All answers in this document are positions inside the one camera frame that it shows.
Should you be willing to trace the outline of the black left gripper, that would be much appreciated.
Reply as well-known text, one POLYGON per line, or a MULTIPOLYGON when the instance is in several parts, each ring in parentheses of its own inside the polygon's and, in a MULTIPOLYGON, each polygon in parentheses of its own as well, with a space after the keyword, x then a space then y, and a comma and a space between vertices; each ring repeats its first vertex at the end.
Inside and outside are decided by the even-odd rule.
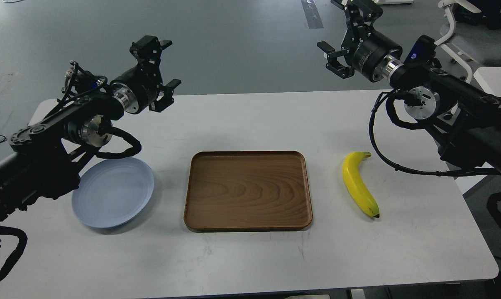
POLYGON ((161 113, 174 103, 174 91, 181 80, 173 79, 162 85, 159 69, 161 53, 169 46, 172 40, 160 40, 156 36, 143 36, 132 43, 130 53, 137 65, 110 82, 113 95, 121 101, 125 112, 139 114, 148 108, 161 113))

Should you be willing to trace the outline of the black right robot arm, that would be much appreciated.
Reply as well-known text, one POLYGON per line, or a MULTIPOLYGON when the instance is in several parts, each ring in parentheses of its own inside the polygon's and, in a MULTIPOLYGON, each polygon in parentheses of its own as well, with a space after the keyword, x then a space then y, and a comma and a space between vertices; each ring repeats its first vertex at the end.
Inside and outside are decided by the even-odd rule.
POLYGON ((360 72, 372 83, 386 79, 392 90, 376 99, 369 120, 369 138, 378 156, 399 172, 429 176, 501 176, 501 97, 477 89, 440 67, 435 41, 421 36, 407 59, 403 49, 374 28, 383 10, 372 0, 334 0, 345 12, 347 30, 341 49, 327 42, 326 68, 342 79, 360 72), (425 130, 437 144, 442 161, 458 167, 424 172, 399 165, 381 153, 374 135, 375 116, 385 104, 392 123, 425 130))

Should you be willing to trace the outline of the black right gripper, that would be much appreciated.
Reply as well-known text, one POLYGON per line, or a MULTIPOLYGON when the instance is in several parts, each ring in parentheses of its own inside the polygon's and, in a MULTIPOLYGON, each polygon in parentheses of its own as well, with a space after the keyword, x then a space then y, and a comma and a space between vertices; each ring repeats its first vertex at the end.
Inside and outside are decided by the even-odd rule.
POLYGON ((317 42, 325 53, 326 69, 347 79, 359 72, 371 82, 384 78, 388 61, 398 60, 402 46, 374 29, 375 21, 383 15, 383 9, 372 0, 332 0, 331 3, 345 13, 347 32, 345 48, 336 50, 328 42, 317 42), (345 57, 347 66, 338 59, 345 57))

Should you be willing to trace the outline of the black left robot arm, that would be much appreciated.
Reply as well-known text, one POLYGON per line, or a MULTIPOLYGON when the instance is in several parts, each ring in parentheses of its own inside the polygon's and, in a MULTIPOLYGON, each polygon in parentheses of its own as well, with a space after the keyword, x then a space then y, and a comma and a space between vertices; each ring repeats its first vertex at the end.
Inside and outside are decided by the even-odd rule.
MULTIPOLYGON (((58 199, 77 189, 80 171, 93 157, 121 159, 141 151, 141 143, 112 121, 146 108, 161 112, 174 103, 181 80, 163 83, 160 71, 161 54, 172 44, 149 35, 133 42, 130 53, 137 64, 114 80, 70 61, 56 106, 7 140, 13 153, 0 162, 0 223, 41 197, 58 199)), ((23 230, 0 224, 0 236, 5 235, 18 241, 0 268, 0 282, 19 261, 28 240, 23 230)))

